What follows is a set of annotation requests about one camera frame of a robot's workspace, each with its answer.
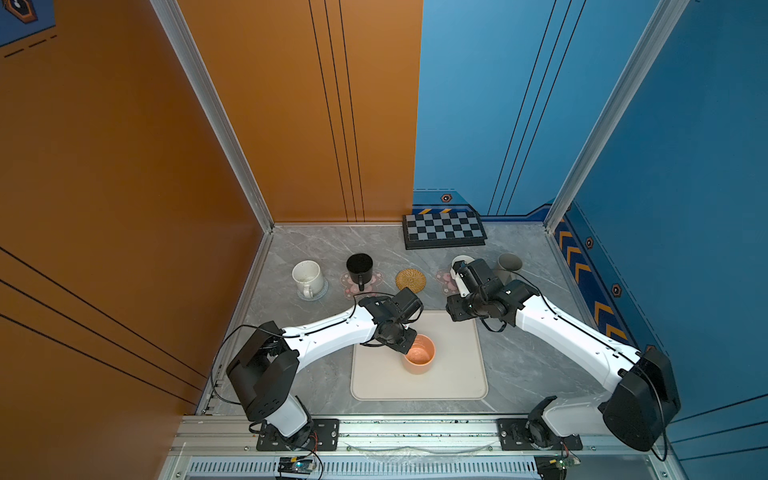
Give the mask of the grey green mug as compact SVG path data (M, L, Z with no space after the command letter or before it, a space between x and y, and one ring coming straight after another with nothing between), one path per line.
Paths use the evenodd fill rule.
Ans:
M494 272L503 284L507 284L517 278L517 273L522 269L523 261L512 253L504 253L498 257Z

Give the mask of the woven rattan coaster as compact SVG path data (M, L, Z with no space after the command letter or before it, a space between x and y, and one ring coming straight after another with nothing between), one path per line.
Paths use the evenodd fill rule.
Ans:
M395 284L399 290L408 288L413 293L419 293L425 289L426 283L425 274L413 268L401 270L395 276Z

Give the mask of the pink flower coaster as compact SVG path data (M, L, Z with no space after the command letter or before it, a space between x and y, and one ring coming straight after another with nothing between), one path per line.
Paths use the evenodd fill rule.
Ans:
M451 276L450 270L439 270L435 278L441 285L441 290L446 296L454 295L459 292L459 289Z
M345 272L341 276L340 281L344 291L344 295L347 299L352 299L355 295L361 292L359 288L359 284L354 279L351 278L349 272ZM374 270L372 272L371 280L365 283L364 292L376 291L378 286L382 283L382 281L383 281L383 274L378 270Z

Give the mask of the orange pink mug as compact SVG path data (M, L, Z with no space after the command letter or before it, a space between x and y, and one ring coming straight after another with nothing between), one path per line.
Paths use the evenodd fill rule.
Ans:
M426 373L436 357L434 342L426 335L418 334L409 351L402 357L405 370L413 375Z

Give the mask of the lavender mug white inside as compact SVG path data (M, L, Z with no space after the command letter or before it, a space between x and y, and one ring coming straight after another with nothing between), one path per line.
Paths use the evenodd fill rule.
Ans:
M463 283L464 279L472 274L469 266L475 259L468 255L458 255L451 261L450 274L456 284Z

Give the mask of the black mug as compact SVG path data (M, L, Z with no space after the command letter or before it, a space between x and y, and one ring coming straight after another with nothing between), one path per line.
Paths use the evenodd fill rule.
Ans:
M346 261L346 269L350 280L357 285L358 291L362 293L367 284L373 277L373 258L366 253L356 253L351 255Z

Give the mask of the light blue woven coaster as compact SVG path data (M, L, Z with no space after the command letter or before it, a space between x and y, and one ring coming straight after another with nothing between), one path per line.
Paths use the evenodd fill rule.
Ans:
M309 287L307 287L307 288L299 288L297 290L297 296L302 301L314 302L314 301L318 301L321 298L323 298L327 294L328 289L329 289L328 280L327 279L323 279L322 288L319 290L318 293L313 293L312 290Z

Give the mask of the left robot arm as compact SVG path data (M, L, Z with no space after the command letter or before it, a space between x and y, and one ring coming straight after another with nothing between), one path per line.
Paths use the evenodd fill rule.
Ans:
M289 448L303 448L314 436L313 420L291 393L296 375L353 345L374 343L407 354L417 337L411 325L422 311L421 300L405 288L394 295L359 294L350 308L313 323L256 326L226 368L235 403L250 422L274 428Z

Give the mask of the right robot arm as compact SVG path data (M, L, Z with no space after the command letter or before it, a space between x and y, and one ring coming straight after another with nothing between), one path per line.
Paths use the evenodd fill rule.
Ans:
M549 396L529 413L530 443L549 449L580 435L613 435L649 452L681 409L669 358L641 352L589 328L556 308L533 286L513 281L488 298L451 295L446 310L455 322L498 319L557 349L589 373L602 393L578 398Z

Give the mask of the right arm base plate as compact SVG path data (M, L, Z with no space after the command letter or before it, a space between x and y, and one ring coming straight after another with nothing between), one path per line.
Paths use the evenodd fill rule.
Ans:
M559 437L542 421L505 417L496 420L496 427L503 451L583 449L578 435Z

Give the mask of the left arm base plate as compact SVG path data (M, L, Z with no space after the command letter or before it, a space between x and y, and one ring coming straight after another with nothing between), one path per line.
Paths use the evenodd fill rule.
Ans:
M263 421L259 429L255 423L249 429L256 436L256 449L264 452L278 451L336 451L339 439L340 421L334 418L316 418L291 437L284 437L279 430Z

